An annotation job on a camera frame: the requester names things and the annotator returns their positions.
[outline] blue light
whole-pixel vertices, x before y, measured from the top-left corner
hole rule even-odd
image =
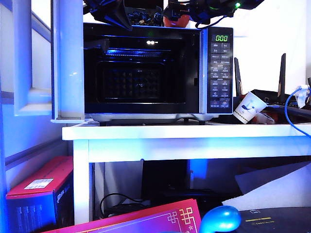
[[[189,160],[189,169],[193,179],[205,179],[207,177],[208,159],[191,159]]]
[[[130,57],[159,57],[162,51],[156,50],[131,50],[131,49],[109,49],[106,52],[108,56],[130,56]]]

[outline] table leg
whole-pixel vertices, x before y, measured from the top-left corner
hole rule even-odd
[[[92,221],[92,169],[88,140],[73,141],[74,224]]]

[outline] paper cup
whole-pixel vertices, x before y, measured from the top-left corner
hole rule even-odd
[[[238,107],[234,110],[233,115],[242,123],[246,124],[256,115],[256,112],[262,111],[267,106],[268,105],[265,102],[252,92],[248,92]]]

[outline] microwave control panel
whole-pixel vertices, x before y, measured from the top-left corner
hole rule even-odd
[[[207,112],[233,111],[233,29],[208,29]]]

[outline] red box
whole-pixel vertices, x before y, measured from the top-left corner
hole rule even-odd
[[[12,188],[6,200],[11,233],[73,225],[73,157],[54,157]]]

